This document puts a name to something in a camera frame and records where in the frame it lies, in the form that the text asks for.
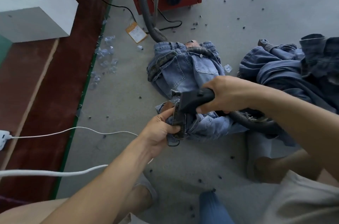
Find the blue jeans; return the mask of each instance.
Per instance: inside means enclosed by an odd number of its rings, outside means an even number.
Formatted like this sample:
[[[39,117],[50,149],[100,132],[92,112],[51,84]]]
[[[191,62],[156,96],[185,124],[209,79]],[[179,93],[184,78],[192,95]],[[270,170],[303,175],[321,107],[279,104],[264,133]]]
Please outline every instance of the blue jeans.
[[[212,191],[199,196],[199,224],[234,224],[225,206]]]

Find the white wire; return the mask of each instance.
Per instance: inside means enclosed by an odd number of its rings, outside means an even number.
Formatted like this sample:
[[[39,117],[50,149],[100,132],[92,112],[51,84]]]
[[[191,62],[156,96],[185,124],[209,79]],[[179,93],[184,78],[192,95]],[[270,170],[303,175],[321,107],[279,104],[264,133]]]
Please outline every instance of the white wire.
[[[60,133],[63,133],[63,132],[66,132],[66,131],[69,131],[71,129],[74,129],[74,128],[85,128],[85,129],[89,129],[93,132],[96,132],[98,134],[102,134],[102,135],[112,135],[112,134],[117,134],[117,133],[130,133],[132,135],[135,135],[135,136],[138,136],[137,134],[134,134],[132,132],[129,132],[129,131],[118,131],[118,132],[112,132],[112,133],[101,133],[101,132],[98,132],[98,131],[95,131],[91,128],[86,128],[86,127],[72,127],[72,128],[69,128],[69,129],[66,129],[64,131],[60,131],[60,132],[57,132],[57,133],[53,133],[53,134],[48,134],[48,135],[35,135],[35,136],[12,136],[11,138],[33,138],[33,137],[43,137],[43,136],[50,136],[50,135],[57,135],[57,134],[60,134]]]
[[[134,134],[132,132],[129,131],[118,131],[118,132],[112,132],[112,133],[101,133],[98,131],[95,131],[91,128],[86,128],[86,127],[72,127],[69,129],[66,129],[64,131],[60,131],[57,133],[53,133],[53,134],[48,134],[48,135],[35,135],[35,136],[12,136],[9,139],[17,139],[17,138],[33,138],[33,137],[43,137],[43,136],[50,136],[50,135],[57,135],[66,131],[69,131],[71,129],[74,128],[85,128],[85,129],[89,129],[93,132],[96,132],[98,134],[102,134],[102,135],[112,135],[112,134],[117,134],[117,133],[130,133],[132,135],[138,136],[137,134]],[[82,174],[86,174],[90,171],[99,169],[99,168],[104,168],[107,167],[108,164],[104,164],[104,165],[100,165],[100,166],[95,166],[92,168],[89,168],[87,170],[83,170],[83,171],[76,171],[76,172],[58,172],[58,171],[49,171],[49,170],[31,170],[31,169],[11,169],[11,170],[0,170],[0,177],[3,176],[77,176],[77,175],[82,175]]]

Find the plug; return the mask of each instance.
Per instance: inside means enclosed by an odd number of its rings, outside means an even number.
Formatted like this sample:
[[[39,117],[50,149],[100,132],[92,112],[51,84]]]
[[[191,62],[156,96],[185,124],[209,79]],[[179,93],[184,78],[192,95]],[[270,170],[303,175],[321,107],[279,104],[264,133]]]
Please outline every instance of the plug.
[[[12,136],[8,131],[0,130],[0,151],[5,147],[6,140],[11,138]]]

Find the green floor line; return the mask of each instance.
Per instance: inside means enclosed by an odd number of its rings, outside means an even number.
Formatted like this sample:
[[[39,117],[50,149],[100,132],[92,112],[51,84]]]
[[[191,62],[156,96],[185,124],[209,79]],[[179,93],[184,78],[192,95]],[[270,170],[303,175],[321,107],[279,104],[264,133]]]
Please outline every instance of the green floor line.
[[[105,17],[104,17],[105,19],[108,19],[108,15],[109,15],[110,9],[111,9],[111,6],[108,5],[107,9],[106,9],[106,12],[105,12]],[[97,47],[99,47],[99,45],[101,43],[102,34],[104,34],[104,31],[105,31],[105,26],[106,25],[103,25],[102,28],[101,28],[100,36],[99,36],[99,39],[98,39],[98,42],[97,42]],[[88,85],[89,85],[90,80],[91,80],[91,72],[93,71],[93,67],[94,67],[94,64],[95,64],[96,57],[97,57],[97,55],[95,53],[93,53],[93,58],[92,58],[92,61],[91,61],[91,67],[90,67],[90,69],[88,71],[88,74],[87,74],[87,80],[86,80],[85,86],[83,88],[83,93],[82,93],[80,101],[79,101],[78,109],[81,109],[81,107],[83,105],[83,102],[84,102],[84,99],[85,99],[85,96],[86,96],[86,92],[87,92],[87,88],[88,88]],[[78,117],[75,116],[72,127],[76,127],[77,123],[78,123]],[[65,148],[64,156],[62,158],[62,163],[61,163],[61,166],[60,166],[60,169],[59,169],[60,172],[63,172],[64,169],[65,169],[65,165],[66,165],[68,153],[70,151],[70,146],[72,144],[74,133],[75,133],[75,129],[72,129],[71,133],[70,133],[70,137],[69,137],[69,139],[67,141],[67,145],[66,145],[66,148]],[[58,190],[59,190],[60,182],[61,182],[61,177],[58,177],[57,181],[56,181],[56,183],[54,185],[54,188],[53,188],[53,190],[51,192],[51,195],[49,197],[50,200],[54,200],[56,198]]]

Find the person's right arm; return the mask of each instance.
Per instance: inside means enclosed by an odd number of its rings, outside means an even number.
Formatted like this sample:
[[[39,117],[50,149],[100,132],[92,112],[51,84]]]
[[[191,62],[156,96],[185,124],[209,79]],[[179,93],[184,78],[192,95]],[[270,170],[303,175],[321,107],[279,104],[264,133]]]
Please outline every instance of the person's right arm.
[[[232,76],[218,76],[203,87],[212,89],[216,96],[197,108],[198,113],[260,110],[339,181],[339,115],[277,89]]]

